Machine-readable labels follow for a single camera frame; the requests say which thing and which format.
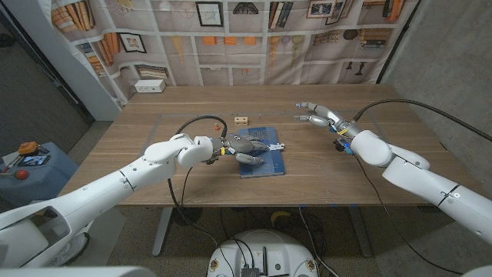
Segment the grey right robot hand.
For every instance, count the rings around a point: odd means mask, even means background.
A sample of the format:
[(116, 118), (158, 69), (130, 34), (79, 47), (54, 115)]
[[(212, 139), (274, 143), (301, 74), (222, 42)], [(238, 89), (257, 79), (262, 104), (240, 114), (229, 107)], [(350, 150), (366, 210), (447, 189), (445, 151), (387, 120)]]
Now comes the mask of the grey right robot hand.
[(354, 138), (362, 129), (355, 123), (349, 122), (338, 112), (327, 108), (323, 105), (311, 102), (300, 102), (295, 104), (298, 108), (307, 108), (311, 113), (309, 115), (296, 115), (297, 121), (310, 122), (318, 127), (330, 127), (340, 136)]

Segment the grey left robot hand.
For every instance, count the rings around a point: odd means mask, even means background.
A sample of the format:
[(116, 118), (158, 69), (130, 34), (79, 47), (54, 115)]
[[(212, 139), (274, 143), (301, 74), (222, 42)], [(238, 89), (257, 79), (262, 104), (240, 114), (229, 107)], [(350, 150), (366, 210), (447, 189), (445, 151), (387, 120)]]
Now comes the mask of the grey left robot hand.
[(221, 154), (221, 148), (232, 150), (231, 154), (243, 164), (260, 165), (264, 163), (263, 158), (255, 154), (268, 152), (269, 148), (259, 138), (250, 135), (229, 134), (224, 138), (211, 139), (215, 155)]

